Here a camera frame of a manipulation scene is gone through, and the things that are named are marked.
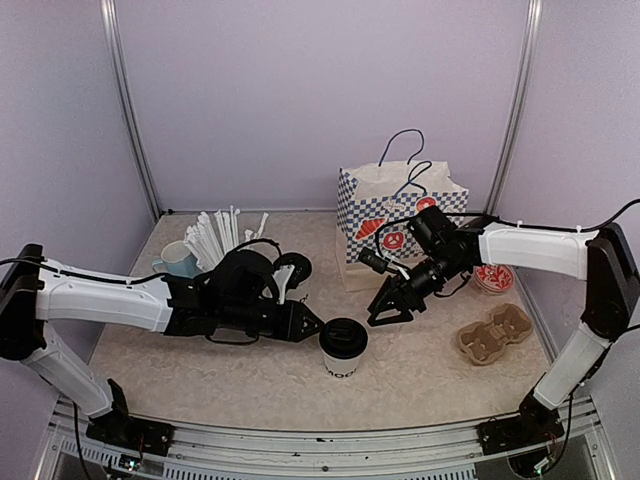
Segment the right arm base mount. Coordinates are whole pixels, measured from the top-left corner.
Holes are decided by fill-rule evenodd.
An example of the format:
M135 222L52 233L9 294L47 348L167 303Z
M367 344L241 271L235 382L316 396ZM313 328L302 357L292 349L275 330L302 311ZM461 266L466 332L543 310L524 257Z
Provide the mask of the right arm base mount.
M477 433L483 454L493 455L547 442L565 431L558 409L545 407L531 390L514 416L480 423Z

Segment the brown cardboard cup carrier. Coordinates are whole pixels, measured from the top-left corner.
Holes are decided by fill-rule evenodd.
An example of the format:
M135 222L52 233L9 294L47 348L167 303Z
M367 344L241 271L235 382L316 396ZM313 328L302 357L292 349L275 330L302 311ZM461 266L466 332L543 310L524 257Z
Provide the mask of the brown cardboard cup carrier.
M461 328L455 342L473 365L487 366L503 356L509 345L526 340L533 330L532 320L519 306L503 303L493 308L485 321Z

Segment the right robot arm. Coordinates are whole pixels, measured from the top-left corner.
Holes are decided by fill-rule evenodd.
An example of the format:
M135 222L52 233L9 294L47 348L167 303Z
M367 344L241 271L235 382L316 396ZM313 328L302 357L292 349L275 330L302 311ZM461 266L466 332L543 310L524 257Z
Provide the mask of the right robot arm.
M405 323L424 312L425 299L455 276L481 265L506 265L574 277L586 284L577 330L550 369L519 406L511 433L523 444L546 432L558 407L593 374L628 329L639 300L639 271L615 221L592 228L544 228L473 214L457 226L454 214L429 206L406 219L426 258L415 267L390 269L365 248L359 259L386 279L368 307L372 327Z

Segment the checkered paper takeout bag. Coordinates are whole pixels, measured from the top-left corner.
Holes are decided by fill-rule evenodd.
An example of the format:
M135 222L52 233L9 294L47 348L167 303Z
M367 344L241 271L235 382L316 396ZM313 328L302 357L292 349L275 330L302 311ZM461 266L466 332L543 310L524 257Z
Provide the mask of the checkered paper takeout bag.
M448 163L420 157L425 139L414 128L394 134L415 133L420 146L408 159L389 160L387 144L378 161L339 169L337 185L336 258L344 289L373 289L382 275L363 264L364 248L389 263L393 270L411 267L423 256L406 222L422 210L437 206L454 215L456 225L467 211L470 191L451 178Z

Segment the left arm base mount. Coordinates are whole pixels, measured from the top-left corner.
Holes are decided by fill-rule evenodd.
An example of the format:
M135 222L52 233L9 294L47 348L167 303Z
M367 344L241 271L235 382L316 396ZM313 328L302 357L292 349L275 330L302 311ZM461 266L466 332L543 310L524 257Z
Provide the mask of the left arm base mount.
M111 410L89 420L86 436L140 454L166 457L173 440L174 426L132 416L122 388L113 379L107 382L113 397Z

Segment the white paper coffee cup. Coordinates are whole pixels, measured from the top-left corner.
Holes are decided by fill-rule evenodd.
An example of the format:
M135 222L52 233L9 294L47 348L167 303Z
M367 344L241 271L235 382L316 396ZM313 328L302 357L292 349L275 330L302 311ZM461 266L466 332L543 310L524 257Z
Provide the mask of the white paper coffee cup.
M296 289L292 289L288 293L288 298L305 303L309 297L311 289L311 279L301 282Z

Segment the black plastic cup lid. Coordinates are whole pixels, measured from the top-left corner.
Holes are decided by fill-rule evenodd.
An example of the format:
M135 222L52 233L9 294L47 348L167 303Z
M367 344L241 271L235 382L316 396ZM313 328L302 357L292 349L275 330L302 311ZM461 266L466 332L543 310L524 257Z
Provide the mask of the black plastic cup lid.
M306 281L312 273L312 263L304 255L296 252L287 252L281 255L275 262L277 268L282 266L293 266L294 272L290 281L299 285Z

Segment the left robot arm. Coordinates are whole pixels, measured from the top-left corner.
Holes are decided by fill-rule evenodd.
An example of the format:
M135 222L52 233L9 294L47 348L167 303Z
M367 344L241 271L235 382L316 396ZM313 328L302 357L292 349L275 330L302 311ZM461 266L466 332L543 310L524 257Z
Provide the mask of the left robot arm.
M21 362L73 400L91 426L121 445L140 434L124 393L113 380L93 374L64 344L51 323L79 320L125 325L165 336L203 336L218 329L297 343L324 323L287 293L311 273L308 259L281 255L274 261L242 245L212 270L193 278L156 273L144 278L72 269L28 244L1 281L1 356Z

